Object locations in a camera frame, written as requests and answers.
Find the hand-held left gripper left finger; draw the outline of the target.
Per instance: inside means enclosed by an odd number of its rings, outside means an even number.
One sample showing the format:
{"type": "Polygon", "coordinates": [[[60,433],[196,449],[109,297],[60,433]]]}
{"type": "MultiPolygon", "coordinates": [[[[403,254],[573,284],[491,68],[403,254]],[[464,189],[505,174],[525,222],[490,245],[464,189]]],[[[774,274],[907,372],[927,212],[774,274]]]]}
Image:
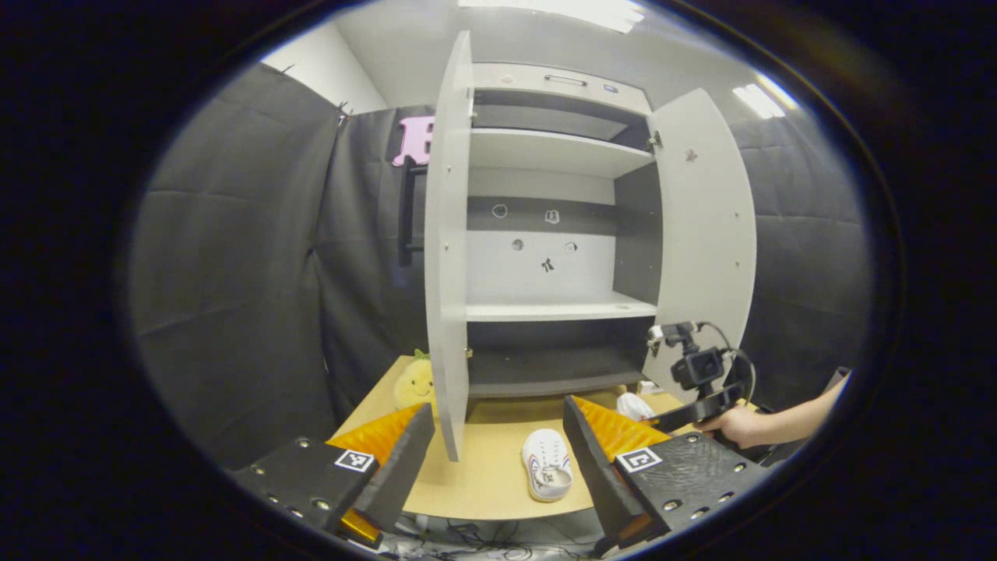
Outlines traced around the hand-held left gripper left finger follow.
{"type": "Polygon", "coordinates": [[[235,470],[234,480],[296,520],[363,546],[394,529],[435,435],[415,404],[334,436],[298,437],[235,470]]]}

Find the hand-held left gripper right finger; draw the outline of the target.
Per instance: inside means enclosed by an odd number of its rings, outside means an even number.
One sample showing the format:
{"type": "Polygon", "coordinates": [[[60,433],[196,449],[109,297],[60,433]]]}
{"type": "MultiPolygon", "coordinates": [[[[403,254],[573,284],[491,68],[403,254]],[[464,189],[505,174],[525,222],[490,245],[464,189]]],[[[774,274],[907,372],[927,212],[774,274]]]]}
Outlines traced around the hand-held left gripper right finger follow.
{"type": "Polygon", "coordinates": [[[601,550],[695,527],[770,474],[716,438],[670,436],[582,397],[564,397],[562,426],[601,523],[601,550]]]}

